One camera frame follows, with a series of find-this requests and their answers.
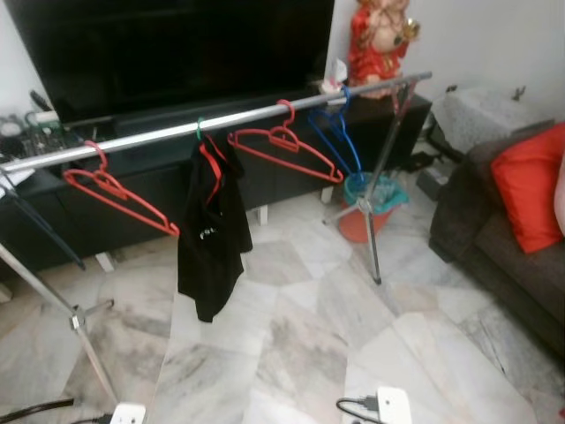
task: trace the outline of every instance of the black jacket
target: black jacket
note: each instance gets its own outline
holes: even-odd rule
[[[214,143],[205,138],[192,155],[178,240],[178,291],[196,301],[203,322],[212,322],[225,306],[243,272],[240,254],[252,250],[237,187],[244,170],[226,140],[225,132],[216,134]]]

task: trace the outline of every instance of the red figurine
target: red figurine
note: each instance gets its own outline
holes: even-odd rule
[[[406,19],[410,0],[358,0],[351,21],[350,84],[363,86],[399,77],[400,59],[419,33],[419,23]],[[381,98],[390,90],[366,97]]]

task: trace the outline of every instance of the metal rack pole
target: metal rack pole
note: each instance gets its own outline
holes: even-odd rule
[[[379,82],[377,84],[370,84],[361,87],[354,87],[350,89],[351,96],[357,96],[364,93],[369,93],[371,91],[377,91],[382,89],[390,89],[402,85],[409,85],[412,83],[418,83],[421,80],[428,80],[432,78],[431,72],[423,72],[415,75],[410,75],[408,77],[389,79],[386,81]],[[333,95],[315,95],[314,97],[308,97],[306,99],[296,100],[291,102],[292,107],[295,110],[302,110],[313,108],[319,106],[326,102],[335,99],[343,98],[343,93],[336,93]],[[260,108],[256,110],[248,110],[247,112],[236,113],[233,115],[227,115],[225,117],[214,117],[211,119],[206,119],[200,122],[200,129],[202,130],[217,130],[220,128],[226,128],[233,125],[246,124],[252,121],[257,121],[259,119],[265,119],[268,117],[276,117],[289,112],[289,108],[285,105],[277,104],[274,106],[267,106],[266,108]],[[117,152],[119,150],[126,150],[128,148],[135,148],[143,146],[150,143],[155,143],[158,141],[168,140],[174,137],[189,135],[196,133],[199,124],[193,122],[190,124],[173,126],[171,128],[166,128],[163,130],[144,132],[142,134],[130,135],[127,137],[122,137],[120,139],[115,139],[111,141],[104,141],[98,146],[106,153]],[[39,155],[35,157],[30,157],[27,159],[22,159],[20,161],[14,161],[3,164],[0,169],[5,172],[16,172],[19,170],[37,170],[40,168],[47,168],[53,165],[59,165],[61,163],[68,163],[72,161],[77,161],[79,159],[84,159],[90,156],[96,156],[98,153],[94,148],[84,146],[80,148],[69,148],[62,152],[47,153],[46,155]]]
[[[403,115],[406,112],[406,108],[410,103],[410,99],[411,99],[411,95],[413,94],[414,87],[419,81],[428,80],[430,78],[432,78],[431,72],[423,72],[408,77],[382,81],[378,84],[372,84],[362,87],[354,87],[350,90],[351,96],[356,96],[371,91],[390,89],[396,87],[403,87],[403,89],[401,90],[402,93],[408,93],[406,91],[408,89],[407,86],[410,86],[410,94],[406,95],[406,98],[403,98],[401,96],[403,102],[401,103],[400,110],[395,117],[395,121],[393,122],[391,131],[388,134],[387,141],[385,142],[385,148],[377,163],[377,167],[375,168],[375,172],[373,173],[373,177],[371,183],[369,184],[369,187],[374,187],[374,185],[378,180],[382,167],[384,166],[384,163],[387,161],[388,154],[390,153],[390,149],[392,148],[392,145],[394,144],[396,139],[398,127],[400,126],[400,123],[402,122],[403,119]],[[316,95],[314,97],[297,100],[295,102],[292,102],[291,104],[295,110],[302,110],[302,109],[308,109],[315,106],[319,106],[331,100],[342,98],[343,96],[344,96],[343,93],[338,93],[333,95]],[[207,119],[205,121],[200,122],[200,128],[202,130],[220,129],[228,126],[245,124],[248,122],[252,122],[268,117],[275,117],[287,112],[288,112],[288,107],[285,105],[268,106],[266,108],[249,110],[247,112],[236,113],[225,117],[215,117],[215,118]],[[142,134],[123,137],[121,139],[116,139],[112,141],[105,141],[103,143],[100,143],[99,147],[107,153],[117,152],[119,150],[126,150],[128,148],[140,147],[149,143],[167,140],[182,135],[189,135],[195,133],[198,128],[199,128],[199,123],[194,122],[191,124],[179,125],[162,130],[144,132]],[[20,161],[5,163],[2,166],[0,166],[0,173],[7,174],[21,170],[32,170],[32,169],[36,170],[40,168],[47,168],[49,166],[58,165],[61,163],[68,163],[71,161],[76,161],[79,159],[84,159],[95,155],[98,155],[98,153],[94,148],[91,147],[70,148],[63,152],[39,155],[28,159],[23,159]],[[370,193],[372,192],[373,190],[367,190],[366,195],[363,198],[365,199],[366,203],[369,203],[368,205],[369,207],[371,206]],[[358,205],[356,205],[355,207],[346,209],[346,211],[344,211],[345,213],[341,213],[340,216],[350,213],[355,208],[362,209],[362,206],[364,204],[362,200],[359,200]],[[365,213],[365,216],[367,219],[367,230],[370,233],[371,236],[370,239],[373,241],[372,244],[372,252],[374,253],[373,264],[376,267],[376,274],[375,271],[373,271],[373,277],[375,278],[375,281],[377,281],[377,278],[379,278],[378,280],[379,282],[380,276],[379,276],[378,262],[376,256],[376,246],[374,245],[373,215],[371,208],[369,208],[369,211]],[[54,291],[51,287],[49,287],[46,283],[44,283],[33,272],[27,269],[2,244],[0,244],[0,258],[2,258],[24,280],[26,280],[32,287],[34,287],[35,290],[37,290],[43,296],[43,298],[45,298],[48,302],[58,307],[64,314],[67,314],[67,316],[69,316],[72,329],[79,336],[80,341],[83,344],[83,348],[87,353],[87,356],[90,359],[91,364],[93,365],[94,371],[96,372],[102,384],[102,387],[105,389],[109,398],[116,404],[117,395],[114,388],[112,387],[112,384],[108,377],[108,373],[105,371],[104,366],[102,365],[102,362],[100,361],[98,355],[96,354],[86,333],[87,315],[101,308],[111,307],[113,305],[113,302],[112,301],[106,302],[105,304],[100,305],[98,307],[93,307],[91,309],[88,309],[86,312],[80,307],[71,307],[61,296],[59,296],[59,294],[56,291]]]
[[[371,179],[367,184],[365,194],[358,199],[356,204],[323,221],[325,224],[328,224],[337,221],[338,219],[341,219],[342,217],[347,216],[348,214],[356,210],[360,210],[363,213],[363,215],[365,216],[369,252],[371,254],[371,274],[373,276],[374,282],[377,285],[382,284],[382,279],[380,278],[379,255],[377,254],[377,240],[374,230],[373,192],[374,187],[376,187],[377,183],[379,182],[379,177],[384,170],[385,165],[387,164],[387,160],[390,156],[390,152],[392,151],[392,147],[395,145],[398,131],[400,130],[400,125],[402,124],[404,116],[406,115],[406,111],[410,106],[417,83],[417,81],[412,81],[410,84],[404,85],[400,89],[400,93],[398,95],[398,111],[396,112],[395,118],[393,119],[392,124],[388,129],[387,138],[385,139],[384,146],[380,152],[379,159],[377,160],[377,164],[374,167]]]
[[[5,246],[0,244],[0,257],[14,270],[21,276],[24,280],[27,281],[29,285],[31,285],[35,290],[42,295],[48,302],[52,305],[56,306],[63,314],[67,315],[69,318],[69,322],[71,324],[71,328],[76,332],[79,336],[80,342],[82,343],[82,347],[87,353],[88,358],[90,359],[91,364],[93,365],[94,371],[100,380],[102,387],[108,394],[111,401],[114,405],[117,405],[117,395],[116,391],[114,390],[112,383],[108,377],[108,373],[104,369],[100,358],[96,354],[90,339],[88,338],[88,334],[86,331],[86,315],[85,312],[80,307],[72,307],[65,299],[63,299],[55,290],[53,290],[47,283],[42,281],[38,276],[36,276],[32,271],[30,271],[26,266],[21,263],[11,252],[6,249]],[[111,306],[108,302],[105,304],[100,305],[100,307],[109,307]]]

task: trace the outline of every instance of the cable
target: cable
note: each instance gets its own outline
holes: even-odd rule
[[[356,413],[356,412],[352,411],[351,409],[347,409],[346,407],[342,406],[342,404],[362,405],[367,410],[377,413],[379,411],[379,402],[378,402],[376,396],[361,397],[359,399],[353,399],[353,398],[350,398],[350,397],[342,397],[337,402],[335,402],[335,406],[340,411],[347,413],[347,414],[351,415],[352,417],[359,418],[360,420],[373,422],[375,424],[384,424],[381,420],[377,420],[373,417],[368,417],[368,416],[363,415],[361,413]]]
[[[7,415],[2,415],[0,417],[0,424],[5,424],[6,422],[11,422],[14,420],[19,420],[27,415],[32,415],[34,413],[40,413],[42,411],[48,411],[50,409],[64,408],[66,406],[73,406],[74,399],[58,400],[56,402],[48,402],[47,404],[39,404],[30,406],[26,409],[21,409],[15,413],[8,413]]]
[[[86,420],[78,420],[78,421],[72,422],[71,424],[90,424],[90,423],[109,424],[110,421],[112,421],[112,414],[111,413],[105,413],[102,417],[91,418],[91,419],[86,419]]]
[[[34,103],[44,112],[51,112],[52,109],[47,103],[47,101],[41,97],[35,90],[29,92],[29,96],[32,98]]]

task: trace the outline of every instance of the sofa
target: sofa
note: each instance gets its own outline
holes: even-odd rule
[[[565,242],[525,254],[490,167],[504,150],[537,133],[485,143],[467,154],[441,191],[429,246],[467,269],[565,357]]]

